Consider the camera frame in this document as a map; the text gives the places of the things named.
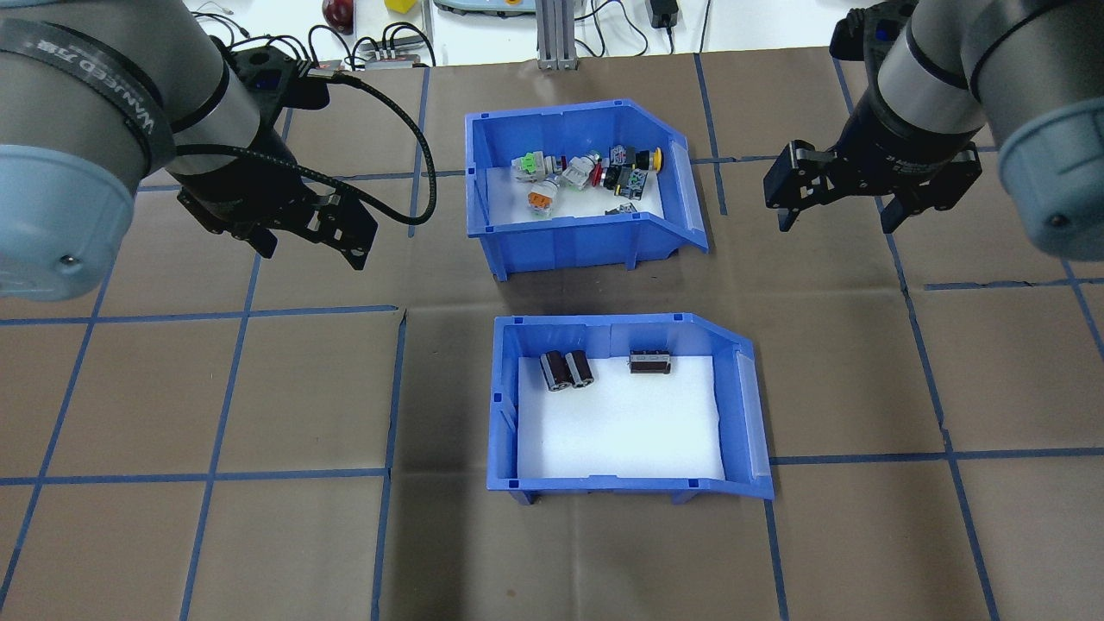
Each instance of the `black cable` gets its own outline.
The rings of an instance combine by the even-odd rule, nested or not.
[[[268,36],[270,36],[273,41],[283,41],[288,45],[290,45],[294,42],[296,45],[298,45],[299,46],[298,51],[295,54],[296,60],[306,59],[310,54],[310,51],[307,50],[307,46],[302,44],[302,41],[299,41],[299,39],[296,36],[291,36],[290,34],[270,34]]]
[[[618,7],[622,8],[622,14],[625,15],[625,21],[628,23],[628,27],[631,28],[634,31],[636,31],[636,33],[640,35],[640,39],[644,40],[644,50],[640,50],[639,52],[637,52],[636,54],[633,54],[633,55],[634,56],[643,56],[643,55],[647,54],[648,53],[648,35],[645,34],[639,28],[637,28],[636,24],[633,23],[633,20],[629,19],[629,17],[628,17],[628,9],[625,8],[625,4],[622,2],[622,0],[606,0],[605,2],[598,4],[597,9],[592,10],[590,13],[586,13],[585,15],[575,18],[575,21],[583,21],[583,20],[585,20],[587,18],[593,18],[596,14],[598,14],[598,11],[601,11],[602,9],[605,9],[609,4],[617,4]]]
[[[375,50],[376,52],[380,51],[380,42],[379,41],[376,41],[375,39],[372,39],[371,36],[361,36],[360,39],[357,40],[355,43],[352,44],[352,54],[349,56],[349,65],[352,69],[357,69],[357,61],[358,60],[364,61],[364,66],[368,66],[368,61],[365,61],[363,57],[357,55],[357,50],[360,49],[360,44],[361,43],[371,43],[373,50]]]
[[[395,49],[395,35],[399,34],[400,32],[404,31],[404,30],[410,30],[410,31],[414,32],[415,34],[417,34],[418,36],[422,38],[422,41],[425,42],[426,49],[429,50],[429,61],[433,63],[433,66],[437,66],[437,55],[434,54],[434,52],[433,52],[433,43],[429,42],[429,38],[426,36],[426,34],[424,32],[422,32],[422,30],[418,29],[418,27],[416,27],[416,25],[414,25],[414,24],[412,24],[410,22],[395,22],[393,24],[388,24],[388,25],[389,27],[390,25],[395,27],[395,29],[391,31],[391,39],[388,41],[388,46],[389,48],[391,48],[392,50],[394,50]]]
[[[591,0],[591,10],[594,11],[594,0]],[[598,14],[594,14],[594,30],[598,33],[598,42],[602,43],[602,53],[599,56],[606,55],[606,38],[602,34],[602,22],[598,21]]]
[[[193,15],[193,17],[194,17],[194,18],[195,18],[197,20],[198,20],[198,19],[200,19],[200,18],[208,18],[208,19],[210,19],[210,20],[214,21],[215,23],[221,23],[221,24],[222,24],[222,27],[226,29],[226,32],[229,32],[229,33],[230,33],[230,42],[229,42],[229,43],[226,43],[226,45],[233,45],[233,44],[234,44],[234,42],[235,42],[235,41],[237,41],[237,38],[236,38],[236,36],[234,36],[234,29],[233,29],[233,27],[231,27],[231,25],[230,25],[229,23],[226,23],[226,22],[224,22],[224,21],[222,21],[222,20],[217,19],[217,18],[216,18],[216,17],[214,15],[214,13],[192,13],[192,15]]]
[[[590,55],[592,55],[592,56],[594,56],[595,59],[601,55],[601,54],[595,54],[594,50],[591,50],[591,46],[587,45],[586,42],[583,41],[583,40],[581,40],[581,39],[576,39],[575,43],[578,44],[578,45],[582,45],[583,49],[586,50],[586,53],[590,54]]]
[[[407,23],[407,22],[392,22],[392,23],[389,23],[388,25],[383,27],[383,33],[380,35],[380,41],[383,41],[384,43],[386,43],[388,42],[388,33],[391,32],[392,28],[399,25],[400,23]]]
[[[274,42],[279,41],[280,43],[284,43],[285,45],[287,45],[289,50],[291,50],[291,53],[295,55],[295,60],[301,61],[302,57],[304,57],[302,56],[302,52],[298,48],[296,48],[295,45],[293,45],[290,42],[288,42],[289,39],[291,41],[296,41],[300,45],[302,45],[301,41],[299,41],[298,39],[291,36],[290,34],[262,34],[261,36],[251,36],[250,39],[246,39],[244,41],[238,41],[237,43],[234,43],[233,45],[227,46],[227,49],[229,50],[234,50],[234,49],[241,48],[242,45],[245,45],[246,43],[255,43],[257,41],[264,41],[265,45],[263,45],[263,46],[267,48],[268,45],[272,45]]]
[[[307,31],[307,46],[310,48],[310,60],[314,61],[315,64],[318,64],[318,52],[315,51],[315,32],[319,30],[329,31],[330,33],[333,34],[333,36],[338,38],[338,41],[341,42],[341,46],[346,49],[344,57],[349,57],[352,55],[352,50],[349,49],[349,44],[344,42],[344,39],[341,36],[340,32],[333,30],[332,28],[326,24],[316,23],[315,25],[310,27],[310,30]]]
[[[713,8],[713,0],[705,0],[705,19],[701,22],[701,43],[698,44],[698,53],[705,50],[705,31],[709,30],[709,10]]]
[[[426,204],[425,210],[422,212],[421,215],[406,215],[404,213],[395,211],[388,203],[381,201],[380,199],[373,197],[372,194],[365,192],[364,190],[361,190],[355,186],[351,186],[344,181],[341,181],[340,179],[335,179],[329,175],[318,172],[317,170],[311,170],[293,161],[287,161],[278,157],[270,156],[268,154],[244,149],[242,147],[233,147],[230,145],[180,145],[177,147],[177,155],[179,156],[220,155],[230,157],[244,157],[248,159],[264,161],[273,166],[278,166],[280,168],[293,170],[297,172],[300,177],[305,177],[307,179],[310,179],[311,181],[317,181],[319,183],[322,183],[323,186],[328,186],[336,190],[341,190],[343,192],[351,193],[357,198],[359,198],[360,200],[374,207],[376,210],[380,211],[380,213],[386,215],[388,218],[396,222],[403,224],[410,224],[412,227],[417,227],[418,224],[425,223],[427,220],[429,220],[429,218],[433,215],[433,212],[437,209],[437,169],[434,167],[433,155],[429,152],[429,144],[426,141],[425,135],[422,134],[422,130],[418,128],[417,124],[414,123],[414,119],[412,119],[410,115],[406,114],[406,112],[399,106],[399,104],[394,103],[390,97],[376,91],[371,85],[365,84],[361,80],[358,80],[355,76],[346,73],[336,74],[332,81],[336,84],[344,84],[348,86],[352,86],[358,91],[363,91],[369,95],[372,95],[373,97],[382,102],[385,106],[391,108],[391,110],[394,112],[396,115],[399,115],[399,118],[401,118],[403,123],[405,123],[406,126],[411,128],[411,131],[414,133],[414,137],[417,139],[418,146],[422,147],[422,155],[423,157],[425,157],[425,170],[429,179],[429,200],[428,203]]]
[[[246,39],[250,38],[250,31],[245,30],[245,28],[242,24],[237,23],[231,18],[227,18],[222,13],[205,13],[202,11],[192,11],[192,14],[195,15],[197,18],[209,18],[212,20],[221,21],[223,23],[232,24],[234,28],[237,29],[237,32],[242,33],[242,36],[245,36]]]

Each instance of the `power adapter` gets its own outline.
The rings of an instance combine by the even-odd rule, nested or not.
[[[651,28],[664,30],[679,23],[678,0],[648,0],[648,19]]]

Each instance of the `blue tape line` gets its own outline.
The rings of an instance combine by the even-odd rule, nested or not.
[[[1081,283],[1078,282],[1076,274],[1073,273],[1073,266],[1070,265],[1069,261],[1062,260],[1062,267],[1065,270],[1065,275],[1069,277],[1069,284],[1073,287],[1073,295],[1078,297],[1078,305],[1081,306],[1081,313],[1085,316],[1085,324],[1089,325],[1089,334],[1093,336],[1093,341],[1096,344],[1096,351],[1101,356],[1101,360],[1104,361],[1104,339],[1101,338],[1101,330],[1096,326],[1096,320],[1093,318],[1093,312],[1089,308],[1089,301],[1085,299],[1085,292],[1081,291]]]
[[[713,165],[713,181],[716,183],[716,201],[721,208],[721,215],[729,214],[729,202],[724,197],[724,179],[721,177],[721,165]]]
[[[99,317],[99,309],[104,306],[104,297],[107,295],[107,287],[112,282],[112,274],[115,272],[115,261],[112,261],[104,283],[99,285],[99,293],[96,294],[96,303],[92,307],[92,316],[88,318],[87,327],[84,330],[84,338],[81,340],[81,348],[77,350],[76,360],[73,362],[73,371],[70,373],[68,383],[65,386],[65,397],[62,399],[61,408],[57,410],[57,418],[54,421],[54,429],[50,434],[50,442],[46,444],[46,452],[42,456],[42,465],[39,466],[39,475],[31,491],[31,499],[26,504],[26,512],[23,513],[23,523],[19,527],[19,536],[15,538],[15,548],[12,550],[11,559],[8,561],[8,569],[4,572],[3,582],[0,583],[0,613],[3,612],[3,604],[8,600],[8,591],[11,589],[12,578],[15,576],[15,568],[19,565],[19,557],[26,543],[26,533],[31,529],[31,520],[34,518],[34,509],[39,506],[39,496],[42,494],[43,480],[50,471],[50,462],[54,459],[54,451],[57,449],[57,439],[61,438],[62,425],[65,424],[65,417],[68,414],[70,403],[73,401],[73,392],[76,389],[76,380],[81,376],[81,367],[84,358],[88,354],[88,344],[92,341],[92,333],[96,327],[96,318]]]
[[[302,315],[358,315],[362,313],[392,313],[397,306],[378,304],[374,306],[332,306],[320,308],[277,308],[273,310],[251,310],[250,317],[298,317]]]
[[[1070,281],[1047,281],[1032,283],[1028,281],[994,281],[991,283],[935,283],[924,285],[924,291],[970,291],[979,288],[1029,288],[1029,287],[1054,287],[1069,286]]]
[[[399,398],[403,386],[403,360],[406,357],[406,316],[399,322],[399,338],[395,344],[395,372],[391,381],[391,421],[388,429],[388,470],[395,465],[395,436],[399,430]]]
[[[413,172],[370,172],[367,175],[335,176],[339,181],[383,181],[388,179],[413,179]]]
[[[693,55],[693,65],[694,70],[698,72],[698,87],[701,90],[701,104],[705,110],[705,127],[709,129],[709,151],[715,159],[719,155],[716,150],[716,129],[713,127],[713,108],[709,103],[709,88],[705,86],[705,70],[701,66],[701,54]]]
[[[375,569],[372,573],[371,620],[380,621],[380,597],[383,594],[383,544],[388,536],[388,516],[391,514],[391,473],[383,477],[383,495],[380,498],[380,520],[375,531]]]
[[[1041,457],[1104,457],[1104,446],[1076,446],[1071,449],[1007,449],[990,451],[962,451],[957,460],[1022,460]]]
[[[884,209],[881,197],[874,197],[874,202],[879,211]],[[912,325],[912,335],[916,341],[916,351],[920,355],[920,362],[924,369],[924,380],[927,382],[932,407],[935,409],[935,418],[940,423],[940,433],[943,435],[943,448],[946,453],[947,465],[951,469],[951,477],[954,481],[955,495],[958,497],[958,508],[963,515],[966,538],[969,541],[970,554],[974,556],[974,567],[977,570],[978,580],[981,585],[981,594],[985,597],[985,606],[989,611],[990,621],[999,621],[1000,613],[997,611],[997,600],[992,596],[992,586],[989,582],[989,572],[985,566],[985,556],[981,554],[981,545],[974,528],[974,518],[970,514],[969,501],[966,497],[966,487],[963,484],[962,474],[958,472],[958,461],[955,455],[954,443],[951,441],[951,433],[944,428],[943,401],[940,399],[940,391],[935,386],[935,375],[932,372],[931,358],[927,355],[924,335],[920,329],[920,322],[916,318],[916,306],[913,303],[912,295],[909,293],[909,283],[905,280],[904,266],[901,263],[901,253],[898,252],[896,242],[892,234],[887,234],[885,241],[889,243],[890,254],[893,255],[893,264],[896,267],[898,280],[901,284],[901,294],[904,296],[905,306],[909,308],[909,323]]]
[[[422,70],[422,99],[420,103],[420,108],[417,113],[417,127],[422,131],[425,131],[425,107],[426,102],[429,101],[429,70]],[[418,181],[422,172],[422,149],[414,149],[414,181],[411,188],[411,218],[417,214],[417,199],[418,192],[422,188],[422,183]],[[406,227],[406,236],[414,236],[414,225]]]
[[[280,130],[279,137],[287,141],[287,137],[291,135],[291,115],[295,114],[295,108],[284,108],[284,129]]]
[[[273,470],[246,472],[215,473],[215,481],[294,481],[299,478],[372,478],[384,476],[384,467],[350,467],[322,470]],[[34,485],[41,482],[46,485],[110,485],[118,483],[197,483],[205,482],[208,474],[203,472],[184,472],[169,474],[91,474],[73,476],[11,476],[0,478],[0,487]]]
[[[951,433],[943,430],[944,443],[948,448],[948,453],[953,452]],[[992,594],[992,585],[989,582],[989,570],[985,567],[985,557],[981,555],[981,544],[977,538],[977,530],[974,528],[974,516],[969,509],[969,501],[966,498],[966,485],[963,483],[962,473],[958,470],[958,460],[952,457],[947,460],[951,466],[951,477],[955,484],[955,495],[958,496],[958,507],[963,513],[963,523],[966,525],[966,538],[969,540],[969,549],[974,555],[974,566],[977,568],[977,577],[981,582],[981,594],[985,596],[985,607],[989,611],[990,621],[1000,621],[1000,613],[997,611],[997,599]]]
[[[742,157],[703,157],[698,159],[691,159],[690,164],[693,166],[702,166],[705,164],[744,164],[749,161],[774,161],[778,159],[778,156],[742,156]]]
[[[222,454],[222,441],[226,433],[226,420],[230,418],[230,404],[234,397],[234,386],[237,382],[237,369],[242,362],[242,349],[245,347],[245,333],[250,324],[250,309],[253,307],[253,296],[257,288],[257,275],[261,273],[261,255],[253,256],[253,272],[250,275],[250,286],[245,294],[245,305],[241,324],[237,328],[237,341],[234,345],[234,357],[230,365],[230,377],[226,380],[226,391],[222,400],[222,411],[219,414],[219,428],[214,435],[214,448],[211,450],[211,463],[208,466],[206,485],[203,487],[203,503],[200,505],[199,523],[195,526],[195,540],[192,544],[192,555],[188,562],[188,579],[184,582],[184,597],[180,604],[180,621],[187,621],[192,606],[192,590],[195,588],[195,570],[200,564],[200,551],[203,549],[203,535],[206,528],[208,514],[211,511],[211,495],[214,492],[215,474],[219,471],[219,457]]]
[[[172,186],[139,186],[139,192],[179,192],[180,185],[174,183]]]
[[[778,619],[789,621],[789,604],[786,602],[786,580],[782,575],[782,550],[778,548],[778,525],[774,519],[774,503],[763,501],[766,512],[766,536],[771,543],[771,565],[774,567],[774,590],[778,597]]]
[[[167,322],[203,322],[208,319],[240,319],[242,313],[181,313],[178,315],[135,315],[100,317],[98,324],[159,324]]]
[[[193,483],[205,481],[202,473],[183,474],[93,474],[76,476],[47,476],[45,485],[106,485],[113,483]]]
[[[399,400],[403,386],[403,360],[406,357],[406,317],[399,323],[395,344],[395,372],[391,382],[391,422],[388,429],[386,475],[380,497],[380,520],[375,534],[375,570],[372,575],[372,621],[380,619],[380,597],[383,594],[383,552],[388,537],[388,516],[391,514],[391,469],[395,464],[395,438],[399,431]]]
[[[843,104],[847,105],[847,113],[854,112],[854,99],[851,98],[851,90],[847,86],[847,78],[843,77],[843,66],[839,64],[839,59],[832,59],[831,64],[836,67],[836,80],[839,80],[839,87],[843,92]]]
[[[3,326],[83,326],[91,322],[88,317],[61,317],[41,319],[0,319],[0,327]]]
[[[694,69],[698,71],[698,87],[701,90],[701,105],[705,112],[705,127],[709,129],[709,150],[713,161],[713,181],[716,183],[716,200],[721,215],[729,214],[729,203],[724,196],[724,179],[721,178],[721,165],[716,150],[716,128],[713,127],[713,107],[709,103],[709,88],[705,86],[705,70],[701,66],[701,54],[693,55]]]
[[[795,455],[771,457],[771,465],[878,464],[899,462],[937,462],[946,453],[874,453],[866,455]]]
[[[391,313],[397,306],[378,304],[372,306],[322,306],[318,308],[274,308],[270,310],[250,310],[250,317],[297,317],[306,315],[348,315],[360,313]],[[180,313],[173,315],[120,315],[115,317],[97,317],[97,324],[157,324],[169,322],[202,322],[210,319],[241,319],[245,313]],[[87,325],[87,317],[42,318],[42,319],[0,319],[4,326],[49,326],[49,325]]]
[[[288,470],[270,472],[219,472],[215,481],[295,481],[301,478],[371,478],[386,475],[382,467]]]
[[[874,202],[878,204],[879,211],[885,209],[881,197],[874,197]],[[894,241],[892,234],[887,234],[885,241],[889,243],[890,254],[893,255],[898,283],[901,285],[901,294],[904,296],[905,306],[909,309],[909,324],[912,327],[912,337],[916,341],[916,351],[920,354],[920,364],[924,370],[924,380],[927,382],[927,393],[932,398],[932,407],[935,409],[935,420],[940,423],[940,429],[943,429],[943,400],[940,399],[940,391],[935,387],[935,373],[932,372],[932,362],[927,356],[927,346],[924,344],[924,335],[920,330],[920,320],[916,318],[916,305],[909,293],[909,284],[904,276],[904,265],[901,263],[901,253],[898,251],[896,241]]]

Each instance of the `blue plastic bin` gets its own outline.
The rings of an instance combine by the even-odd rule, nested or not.
[[[526,415],[517,407],[519,358],[576,349],[585,350],[592,360],[624,357],[631,350],[712,356],[724,478],[625,478],[604,473],[582,478],[519,478],[518,424]],[[487,488],[509,492],[522,504],[531,504],[540,494],[599,491],[670,494],[676,504],[701,493],[774,498],[751,341],[688,313],[496,318]]]
[[[629,99],[469,114],[466,123],[468,236],[478,239],[499,281],[514,272],[667,259],[683,245],[709,252],[686,136]],[[664,217],[618,213],[496,224],[488,169],[526,152],[606,154],[614,145],[660,147]]]

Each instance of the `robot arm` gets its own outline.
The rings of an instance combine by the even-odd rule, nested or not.
[[[893,0],[837,24],[831,54],[863,60],[870,86],[827,151],[790,143],[764,179],[789,230],[814,204],[894,199],[889,233],[954,207],[980,175],[987,118],[1000,178],[1047,253],[1104,260],[1104,3]]]
[[[340,77],[272,46],[231,53],[180,0],[0,0],[0,296],[94,288],[162,166],[209,231],[268,257],[283,229],[363,269],[371,197],[309,190],[273,129],[284,106],[327,105]]]

